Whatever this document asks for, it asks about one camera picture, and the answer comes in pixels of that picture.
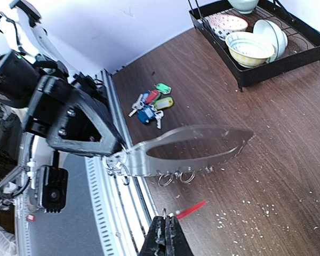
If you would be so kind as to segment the red key tag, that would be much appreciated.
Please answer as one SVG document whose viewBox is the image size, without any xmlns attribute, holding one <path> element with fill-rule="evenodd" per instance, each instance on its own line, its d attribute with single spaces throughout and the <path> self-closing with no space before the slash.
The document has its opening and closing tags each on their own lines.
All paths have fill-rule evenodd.
<svg viewBox="0 0 320 256">
<path fill-rule="evenodd" d="M 178 220 L 181 220 L 191 214 L 193 214 L 194 212 L 198 211 L 200 208 L 202 208 L 205 204 L 207 203 L 206 200 L 201 201 L 197 204 L 195 204 L 194 206 L 187 208 L 185 210 L 177 210 L 174 213 L 169 213 L 168 216 L 170 217 L 176 217 Z"/>
</svg>

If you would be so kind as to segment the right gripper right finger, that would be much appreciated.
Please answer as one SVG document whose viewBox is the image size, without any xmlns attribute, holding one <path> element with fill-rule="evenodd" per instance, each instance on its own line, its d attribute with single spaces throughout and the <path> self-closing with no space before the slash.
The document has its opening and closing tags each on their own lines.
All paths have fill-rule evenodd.
<svg viewBox="0 0 320 256">
<path fill-rule="evenodd" d="M 193 256 L 192 250 L 175 216 L 165 219 L 165 255 Z"/>
</svg>

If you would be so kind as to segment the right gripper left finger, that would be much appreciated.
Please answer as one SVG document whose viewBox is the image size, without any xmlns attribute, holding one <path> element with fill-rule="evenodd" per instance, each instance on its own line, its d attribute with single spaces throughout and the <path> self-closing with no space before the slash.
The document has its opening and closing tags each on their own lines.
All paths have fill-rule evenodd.
<svg viewBox="0 0 320 256">
<path fill-rule="evenodd" d="M 139 256 L 165 255 L 165 219 L 155 216 L 145 237 Z"/>
</svg>

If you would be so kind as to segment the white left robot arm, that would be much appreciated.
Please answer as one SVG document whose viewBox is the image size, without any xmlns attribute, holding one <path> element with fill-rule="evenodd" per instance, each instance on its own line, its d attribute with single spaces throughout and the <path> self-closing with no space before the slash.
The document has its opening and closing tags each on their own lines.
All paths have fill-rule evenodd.
<svg viewBox="0 0 320 256">
<path fill-rule="evenodd" d="M 10 46 L 0 56 L 0 103 L 26 109 L 25 132 L 56 150 L 111 156 L 125 141 L 114 125 L 103 81 L 84 75 L 56 49 L 28 1 L 12 1 L 0 13 L 0 32 Z"/>
</svg>

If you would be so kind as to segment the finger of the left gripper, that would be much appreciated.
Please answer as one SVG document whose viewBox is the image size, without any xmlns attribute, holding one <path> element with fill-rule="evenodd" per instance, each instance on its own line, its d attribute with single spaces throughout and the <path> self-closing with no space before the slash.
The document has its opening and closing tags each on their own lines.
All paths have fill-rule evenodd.
<svg viewBox="0 0 320 256">
<path fill-rule="evenodd" d="M 83 156 L 111 156 L 122 150 L 123 139 L 113 124 L 111 114 L 107 110 L 96 110 L 84 101 L 72 102 L 67 104 L 61 112 L 67 115 L 71 107 L 78 107 L 94 125 L 101 135 L 99 142 L 79 141 L 64 139 L 60 135 L 60 130 L 64 128 L 68 117 L 64 116 L 57 120 L 51 127 L 46 137 L 48 145 L 59 151 L 65 151 Z"/>
<path fill-rule="evenodd" d="M 88 137 L 85 141 L 76 139 L 70 143 L 69 150 L 81 155 L 113 155 L 123 150 L 125 141 L 114 125 L 111 114 L 102 102 L 90 97 L 87 93 L 75 89 L 71 96 L 73 106 L 79 108 L 99 135 L 95 137 L 85 128 L 81 135 Z"/>
</svg>

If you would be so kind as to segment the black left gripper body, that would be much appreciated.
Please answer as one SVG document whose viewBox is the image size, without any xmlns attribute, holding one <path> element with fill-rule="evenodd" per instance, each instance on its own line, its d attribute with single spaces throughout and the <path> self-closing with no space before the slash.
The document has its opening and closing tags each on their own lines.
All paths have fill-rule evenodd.
<svg viewBox="0 0 320 256">
<path fill-rule="evenodd" d="M 39 81 L 31 97 L 23 120 L 23 130 L 46 139 L 50 127 L 61 117 L 66 116 L 68 121 L 64 128 L 60 130 L 62 138 L 85 141 L 88 137 L 81 135 L 85 128 L 95 133 L 97 138 L 99 136 L 97 130 L 79 108 L 71 107 L 67 111 L 67 115 L 61 113 L 65 106 L 71 103 L 71 96 L 75 89 L 81 90 L 102 102 L 111 114 L 106 88 L 103 86 L 97 87 L 92 79 L 79 78 L 69 84 L 60 78 L 45 75 Z"/>
</svg>

